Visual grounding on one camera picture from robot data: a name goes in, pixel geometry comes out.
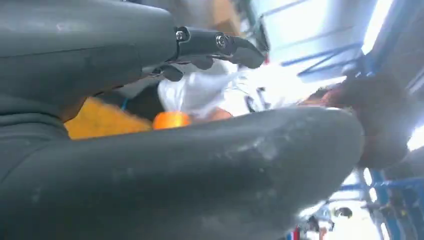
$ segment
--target yellow object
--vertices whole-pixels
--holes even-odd
[[[161,112],[153,121],[153,129],[170,129],[190,124],[190,117],[183,112]]]
[[[95,98],[85,101],[76,118],[68,121],[66,129],[72,139],[87,139],[145,132],[152,129],[150,121],[130,115],[117,106]]]

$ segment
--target blue cable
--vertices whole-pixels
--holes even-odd
[[[126,97],[125,100],[123,101],[122,106],[120,107],[122,111],[125,111],[125,109],[127,109],[128,100],[130,99]]]

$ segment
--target gray robot arm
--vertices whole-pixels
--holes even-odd
[[[25,105],[62,120],[85,98],[149,75],[177,81],[172,63],[264,60],[241,38],[177,28],[163,9],[112,0],[4,0],[0,36],[0,113]],[[240,58],[246,46],[255,57]]]

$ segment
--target bolt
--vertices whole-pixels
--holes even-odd
[[[227,47],[227,39],[226,39],[226,37],[223,36],[223,35],[216,36],[216,45],[220,49],[226,48]]]
[[[186,39],[186,34],[183,31],[176,32],[176,39],[178,41],[184,41]]]

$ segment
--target orange ball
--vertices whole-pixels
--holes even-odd
[[[171,129],[190,124],[190,117],[183,112],[161,112],[153,120],[153,129]]]

